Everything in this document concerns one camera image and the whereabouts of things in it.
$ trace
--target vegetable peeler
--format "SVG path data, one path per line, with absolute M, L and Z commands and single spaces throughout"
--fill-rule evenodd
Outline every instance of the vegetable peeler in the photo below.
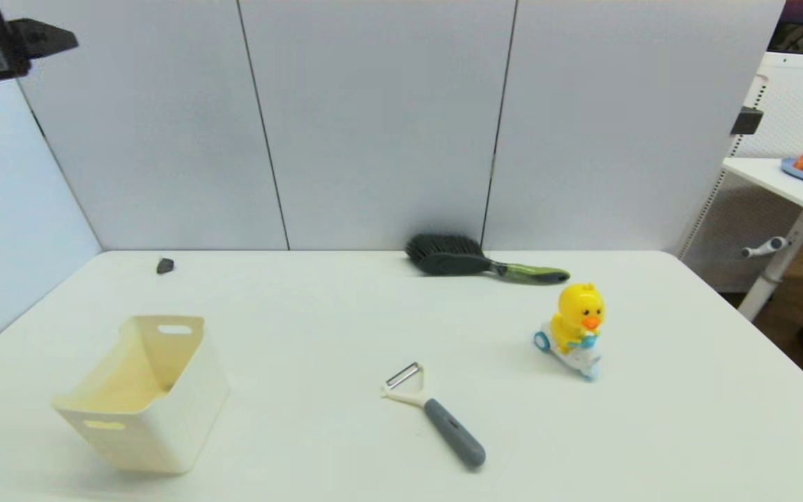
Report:
M 415 392 L 399 392 L 394 390 L 408 378 L 411 378 L 418 372 L 423 374 L 423 386 L 420 390 Z M 399 401 L 402 403 L 414 404 L 423 408 L 427 413 L 430 422 L 436 426 L 436 429 L 442 434 L 445 442 L 454 450 L 454 453 L 460 457 L 468 467 L 475 468 L 484 464 L 485 462 L 485 449 L 476 441 L 474 436 L 466 431 L 463 425 L 451 413 L 448 413 L 442 404 L 434 400 L 432 397 L 427 396 L 427 371 L 423 365 L 419 363 L 411 363 L 408 367 L 401 370 L 388 379 L 386 384 L 383 385 L 383 397 L 388 397 L 390 400 Z

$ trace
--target peeler blade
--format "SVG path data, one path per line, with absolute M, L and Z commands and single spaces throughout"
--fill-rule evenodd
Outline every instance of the peeler blade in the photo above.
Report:
M 408 367 L 398 372 L 398 374 L 392 376 L 391 379 L 388 379 L 386 381 L 386 385 L 390 390 L 392 390 L 392 388 L 396 388 L 406 379 L 411 378 L 411 376 L 413 376 L 414 374 L 417 374 L 417 372 L 419 372 L 420 369 L 421 366 L 418 363 L 416 362 L 411 363 L 410 365 L 408 365 Z

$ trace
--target desk leg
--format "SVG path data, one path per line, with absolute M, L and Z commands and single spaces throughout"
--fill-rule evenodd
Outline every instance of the desk leg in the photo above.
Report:
M 762 271 L 761 276 L 758 276 L 758 279 L 752 284 L 748 295 L 739 305 L 740 314 L 744 315 L 749 321 L 755 320 L 758 312 L 761 312 L 761 308 L 764 307 L 764 304 L 767 304 L 767 300 L 777 290 L 780 282 L 783 282 L 783 274 L 789 269 L 791 262 L 795 259 L 795 255 L 803 246 L 803 210 L 795 220 L 795 224 L 786 238 L 789 239 L 789 245 L 774 254 L 774 259 Z

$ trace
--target brush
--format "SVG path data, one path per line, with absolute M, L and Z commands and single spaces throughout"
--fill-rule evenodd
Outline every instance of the brush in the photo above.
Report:
M 405 253 L 415 266 L 429 275 L 471 275 L 493 271 L 510 282 L 558 284 L 569 273 L 549 267 L 502 264 L 482 254 L 478 242 L 458 235 L 420 234 L 408 241 Z

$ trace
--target orange duck beak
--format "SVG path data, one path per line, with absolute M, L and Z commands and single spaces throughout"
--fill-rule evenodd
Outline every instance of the orange duck beak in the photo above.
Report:
M 588 330 L 596 330 L 599 326 L 599 317 L 586 317 L 581 321 L 581 325 L 588 328 Z

